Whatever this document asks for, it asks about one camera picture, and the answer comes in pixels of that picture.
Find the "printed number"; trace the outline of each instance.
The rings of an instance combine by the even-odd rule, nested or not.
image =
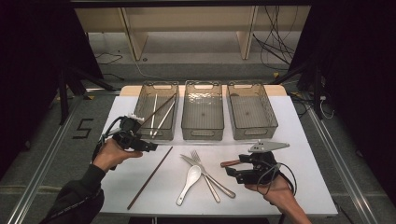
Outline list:
[[[73,136],[73,139],[88,138],[88,135],[90,135],[91,128],[81,128],[82,123],[83,123],[84,121],[93,121],[93,119],[82,119],[82,120],[79,122],[77,131],[86,131],[85,136]]]

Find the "gray floor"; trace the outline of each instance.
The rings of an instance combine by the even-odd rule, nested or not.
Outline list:
[[[267,34],[256,35],[258,38],[265,38]],[[289,34],[286,39],[288,46],[295,48],[298,38],[298,32]],[[282,75],[285,70],[270,69],[262,64],[262,60],[264,63],[269,63],[267,65],[279,69],[288,67],[266,52],[262,54],[261,60],[261,47],[254,41],[249,59],[242,60],[235,33],[149,34],[142,60],[137,64],[132,60],[123,34],[90,34],[90,41],[94,53],[98,56],[97,61],[102,63],[100,66],[103,73],[111,74],[105,75],[105,82],[115,87],[137,85],[144,80],[158,78],[176,79],[181,83],[188,79],[217,79],[224,82],[230,79],[261,79],[270,82],[274,79],[274,73]],[[298,78],[298,76],[293,77],[284,83],[285,89],[297,91],[295,84]],[[84,84],[87,88],[96,88],[90,82]],[[24,209],[26,214],[21,215],[22,223],[39,222],[46,215],[60,187],[68,180],[82,176],[116,96],[106,91],[92,91],[87,95],[92,95],[93,99],[70,99],[70,105],[76,111],[65,129],[64,126],[59,125],[60,102],[54,99],[45,119],[31,139],[30,150],[21,152],[0,181],[0,223],[7,223],[13,214],[21,196],[33,180],[37,167],[41,165],[40,162],[48,156],[48,150],[53,149],[56,142],[52,140],[58,136],[58,131],[64,131],[64,139],[59,142],[53,160],[47,161],[49,169],[43,174],[31,203],[26,204]],[[296,102],[296,113],[303,114],[307,106],[309,105]],[[325,105],[324,109],[332,111],[328,105]],[[315,115],[308,109],[308,112],[301,115],[301,123],[334,201],[354,223],[368,223],[367,218],[362,216],[361,209],[356,206],[354,196],[346,187],[342,174],[337,169],[329,149],[326,148],[314,117]],[[92,130],[88,138],[76,139],[74,137],[85,134],[78,131],[82,119],[91,119],[84,125]],[[336,150],[346,161],[346,168],[353,176],[363,199],[368,203],[374,220],[377,223],[394,223],[396,220],[394,205],[375,180],[364,159],[356,155],[356,147],[350,140],[343,122],[335,113],[332,119],[324,119],[322,124],[329,131]],[[277,217],[269,219],[271,223],[277,223]],[[109,217],[99,214],[93,223],[128,223],[128,220],[128,217]],[[336,217],[311,217],[311,220],[313,223],[349,223],[347,216],[341,210]]]

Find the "black sleeve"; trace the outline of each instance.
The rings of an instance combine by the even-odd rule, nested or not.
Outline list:
[[[80,180],[68,182],[59,192],[54,205],[41,223],[91,223],[105,200],[101,190],[106,173],[90,164]]]

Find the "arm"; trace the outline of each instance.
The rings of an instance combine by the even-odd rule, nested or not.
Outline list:
[[[245,185],[245,188],[257,191],[257,185]],[[275,205],[279,211],[285,214],[293,224],[308,224],[311,221],[306,216],[303,208],[297,203],[292,194],[288,182],[281,176],[277,176],[272,182],[267,194],[268,185],[259,185],[259,192],[263,198]]]
[[[140,151],[127,152],[108,139],[80,180],[68,182],[59,192],[54,205],[40,223],[91,223],[102,208],[105,196],[100,182],[113,166],[128,158],[138,158]]]

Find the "plastic storage bin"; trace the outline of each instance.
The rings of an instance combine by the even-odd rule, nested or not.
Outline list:
[[[227,104],[233,139],[272,138],[277,121],[264,86],[259,81],[231,81]]]
[[[181,129],[184,140],[220,141],[224,130],[219,81],[187,81]]]
[[[134,109],[139,118],[148,118],[171,97],[174,99],[167,102],[140,128],[138,133],[142,134],[142,139],[173,140],[178,107],[177,82],[146,81],[143,84]]]

